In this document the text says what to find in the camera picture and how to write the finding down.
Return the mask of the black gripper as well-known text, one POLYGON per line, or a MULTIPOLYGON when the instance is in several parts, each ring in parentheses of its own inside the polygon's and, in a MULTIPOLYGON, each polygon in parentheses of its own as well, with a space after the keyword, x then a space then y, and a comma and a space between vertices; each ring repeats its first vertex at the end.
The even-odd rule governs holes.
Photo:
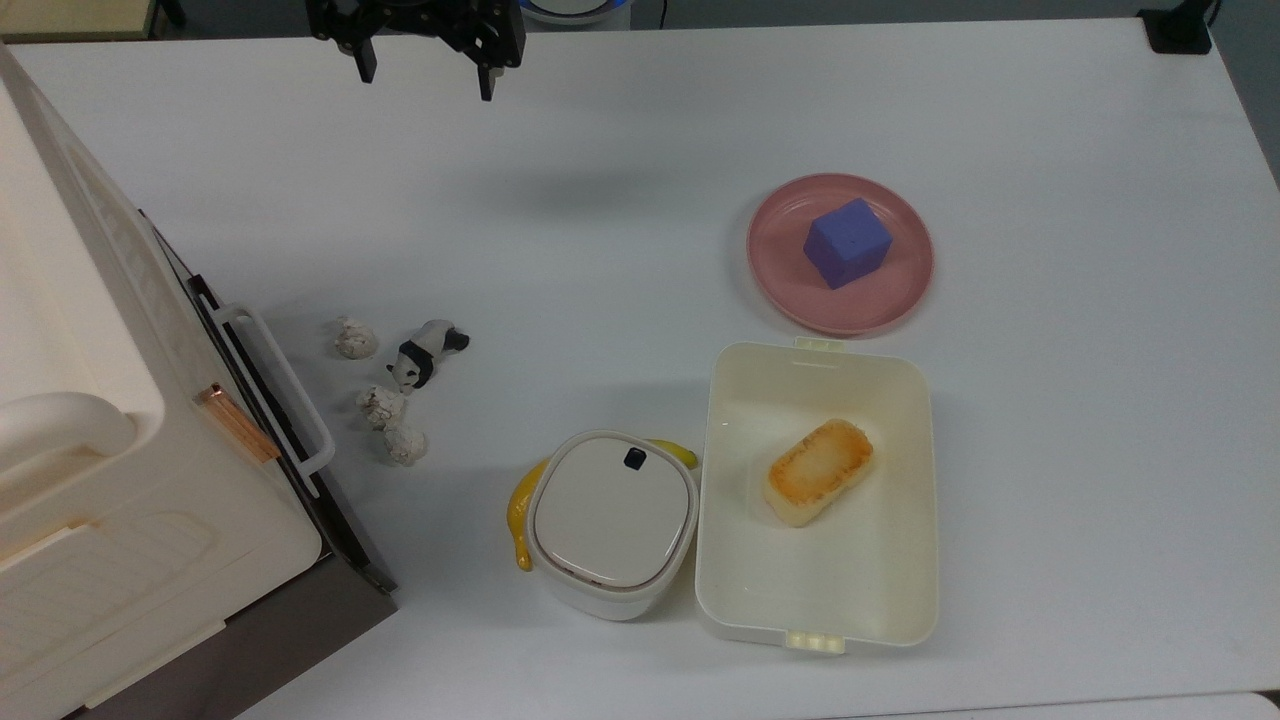
POLYGON ((517 1, 307 1, 311 35, 355 59, 371 85, 378 69, 372 37, 383 29, 439 38, 477 65, 480 97, 494 99, 498 68, 520 67, 526 33, 517 1))

